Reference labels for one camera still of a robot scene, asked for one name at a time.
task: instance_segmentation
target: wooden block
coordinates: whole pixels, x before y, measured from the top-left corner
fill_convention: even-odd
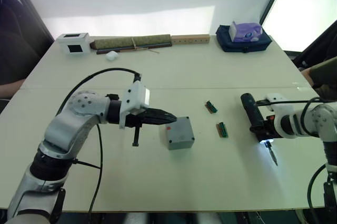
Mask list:
[[[172,35],[172,45],[181,44],[203,44],[210,42],[209,34],[196,34],[196,35]]]

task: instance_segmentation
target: white table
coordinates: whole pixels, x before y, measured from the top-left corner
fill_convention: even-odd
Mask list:
[[[42,69],[38,68],[36,73],[41,74]],[[97,91],[122,94],[120,89]],[[309,179],[326,161],[321,141],[314,138],[276,139],[273,150],[279,162],[277,167],[268,150],[258,144],[249,131],[250,123],[240,101],[245,92],[252,93],[256,100],[274,92],[290,100],[316,96],[306,87],[152,90],[151,107],[190,117],[195,143],[191,149],[169,151],[163,143],[164,127],[144,125],[140,146],[136,148],[131,146],[134,129],[119,130],[117,125],[103,125],[104,172],[94,211],[306,208]],[[1,208],[8,206],[48,123],[67,93],[67,89],[22,89],[1,114]],[[207,100],[214,103],[217,114],[209,114],[206,110],[204,103]],[[266,108],[261,111],[263,115],[270,114]],[[228,139],[220,138],[215,129],[215,124],[221,121],[227,126]],[[78,158],[98,164],[96,130],[89,134]],[[73,165],[65,184],[67,195],[63,209],[87,211],[97,178],[97,170]],[[313,187],[315,206],[324,205],[325,179],[323,172]]]
[[[24,89],[71,89],[83,78],[108,67],[126,67],[143,74],[150,89],[309,87],[309,84],[280,49],[272,42],[266,51],[225,53],[216,38],[209,44],[175,45],[120,53],[109,62],[105,55],[64,55],[55,42],[32,74]],[[123,89],[132,76],[109,73],[97,76],[86,84],[87,89]]]

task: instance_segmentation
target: gray box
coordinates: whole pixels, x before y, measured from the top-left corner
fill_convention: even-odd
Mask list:
[[[194,143],[194,134],[189,117],[177,118],[177,121],[166,124],[168,149],[188,149]]]

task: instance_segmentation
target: green terminal block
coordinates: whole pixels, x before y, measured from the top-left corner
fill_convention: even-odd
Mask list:
[[[217,127],[217,130],[219,132],[219,135],[222,138],[228,138],[227,129],[226,129],[226,126],[223,122],[220,122],[219,124],[217,124],[216,127]]]
[[[209,110],[210,113],[216,113],[217,109],[214,107],[214,105],[208,100],[206,102],[206,108]]]

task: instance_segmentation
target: white sponge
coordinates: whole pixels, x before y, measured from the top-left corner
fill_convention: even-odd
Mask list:
[[[118,57],[118,53],[115,52],[115,51],[110,51],[106,54],[106,59],[109,60],[109,61],[113,61],[117,57]]]

